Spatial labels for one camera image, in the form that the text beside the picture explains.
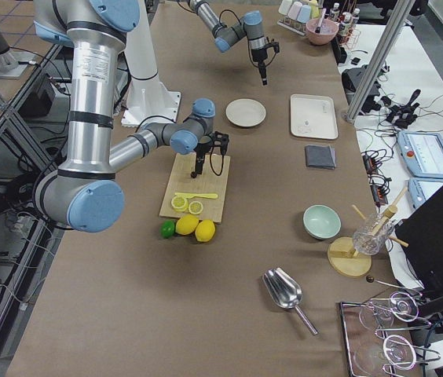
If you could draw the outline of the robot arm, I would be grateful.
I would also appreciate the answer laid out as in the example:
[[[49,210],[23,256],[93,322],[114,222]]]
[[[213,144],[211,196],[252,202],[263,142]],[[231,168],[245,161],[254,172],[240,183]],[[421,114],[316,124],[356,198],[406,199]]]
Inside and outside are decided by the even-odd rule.
[[[154,148],[187,154],[213,130],[214,102],[196,100],[183,123],[149,123],[111,144],[118,56],[140,27],[141,1],[36,1],[37,35],[73,47],[67,158],[35,190],[42,214],[82,232],[111,227],[124,208],[115,174]]]
[[[177,1],[183,10],[196,14],[207,26],[214,38],[214,44],[222,53],[227,52],[238,42],[246,39],[251,64],[258,69],[262,85],[268,84],[268,50],[279,52],[279,44],[265,36],[263,19],[259,10],[253,10],[238,17],[231,9],[223,9],[218,15],[208,1]],[[229,12],[236,22],[229,26],[222,21],[222,14]]]

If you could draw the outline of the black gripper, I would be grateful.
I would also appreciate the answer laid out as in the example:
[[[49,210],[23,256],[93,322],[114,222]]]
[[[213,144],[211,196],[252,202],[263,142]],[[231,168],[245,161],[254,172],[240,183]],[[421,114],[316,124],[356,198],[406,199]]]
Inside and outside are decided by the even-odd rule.
[[[265,61],[267,59],[267,50],[266,48],[250,48],[250,54],[252,62],[258,65],[258,72],[262,80],[262,85],[266,86],[268,84],[267,70],[265,65]]]
[[[203,136],[196,146],[196,161],[194,166],[194,174],[201,175],[205,163],[205,155],[212,148],[212,137],[210,135]]]

